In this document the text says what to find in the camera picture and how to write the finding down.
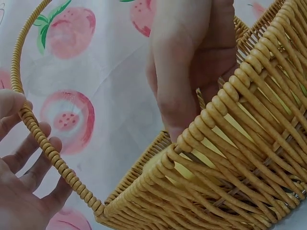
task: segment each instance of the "tan wicker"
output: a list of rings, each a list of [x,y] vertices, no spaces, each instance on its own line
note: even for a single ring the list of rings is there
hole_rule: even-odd
[[[14,91],[23,92],[25,37],[50,2],[43,0],[20,32],[12,58]],[[240,67],[221,82],[176,145],[166,132],[158,135],[105,205],[68,168],[24,105],[24,123],[99,223],[118,230],[264,230],[305,198],[307,0],[277,0],[252,28],[238,18],[235,24]],[[142,172],[162,150],[153,167]],[[198,183],[175,165],[188,169]]]

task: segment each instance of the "strawberry print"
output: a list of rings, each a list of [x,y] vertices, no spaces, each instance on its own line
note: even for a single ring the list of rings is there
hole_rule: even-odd
[[[62,155],[80,153],[90,142],[95,112],[91,101],[74,90],[49,95],[40,111],[40,119],[48,122],[54,135],[63,143]]]
[[[84,7],[68,7],[71,0],[52,10],[46,17],[39,15],[34,25],[39,28],[37,47],[43,55],[48,49],[59,59],[80,55],[89,46],[95,32],[94,13]]]
[[[11,76],[10,73],[0,69],[0,90],[11,88]]]
[[[0,4],[0,25],[4,16],[4,6],[5,6],[4,3]]]
[[[120,0],[131,2],[130,19],[134,27],[144,36],[149,37],[154,22],[157,0]]]
[[[249,6],[253,8],[253,13],[257,19],[260,18],[266,11],[266,9],[256,1],[254,1],[252,4],[249,4]]]
[[[92,230],[92,228],[82,213],[64,207],[50,220],[46,230]]]

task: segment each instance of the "wrapped handle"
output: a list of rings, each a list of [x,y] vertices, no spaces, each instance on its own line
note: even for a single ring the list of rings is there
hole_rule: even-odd
[[[23,86],[20,79],[20,59],[22,48],[24,45],[25,38],[43,9],[51,3],[52,0],[43,0],[39,6],[33,11],[30,17],[25,22],[21,32],[18,35],[13,55],[12,55],[12,66],[11,66],[11,85],[12,90],[15,92],[24,92]],[[76,176],[75,172],[68,167],[66,162],[60,157],[59,152],[55,150],[45,134],[39,127],[38,121],[35,118],[31,108],[25,103],[19,112],[19,116],[27,126],[29,131],[32,133],[36,141],[39,143],[40,148],[43,150],[45,156],[51,161],[52,165],[58,170],[60,175],[65,181],[73,188],[75,192],[80,196],[82,200],[87,203],[88,207],[92,208],[95,216],[103,214],[105,206],[101,200],[98,200],[91,191],[89,191],[80,179]]]

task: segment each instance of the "cloth background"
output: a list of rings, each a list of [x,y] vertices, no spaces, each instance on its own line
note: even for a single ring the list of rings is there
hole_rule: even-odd
[[[21,78],[34,113],[39,121],[51,124],[52,135],[63,142],[63,159],[101,200],[163,128],[145,77],[155,2],[53,0],[23,48]],[[236,15],[252,26],[272,2],[235,0]],[[13,46],[39,3],[0,0],[0,88],[10,88]],[[15,127],[0,143],[0,156],[12,152],[27,134],[24,124]],[[58,179],[51,169],[35,194],[45,196]],[[276,229],[305,229],[299,221],[306,211],[300,207]],[[95,222],[91,209],[75,193],[47,228],[101,229],[107,228]]]

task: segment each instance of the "green leaf print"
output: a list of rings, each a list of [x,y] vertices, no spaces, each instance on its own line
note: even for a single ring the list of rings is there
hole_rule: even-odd
[[[38,34],[37,37],[37,48],[40,54],[44,54],[45,49],[46,49],[46,38],[47,38],[47,32],[48,32],[49,24],[41,26],[40,28],[40,33]]]
[[[46,25],[46,24],[49,24],[48,18],[46,18],[45,16],[43,16],[41,14],[37,17],[37,19],[33,23],[33,25],[35,25],[35,26],[42,26],[42,25]]]
[[[34,25],[39,27],[36,45],[37,45],[38,51],[40,52],[41,55],[44,54],[45,49],[46,49],[47,33],[48,33],[48,29],[50,27],[52,20],[57,15],[62,13],[70,3],[71,3],[71,0],[67,0],[64,4],[54,8],[49,13],[48,17],[40,14],[37,17],[37,19],[35,20]]]
[[[49,23],[52,22],[52,20],[57,16],[59,15],[60,13],[62,13],[66,7],[69,5],[69,3],[71,2],[71,0],[67,0],[66,3],[64,3],[63,5],[60,5],[58,6],[57,8],[53,9],[49,15],[48,15],[48,18],[49,18]]]

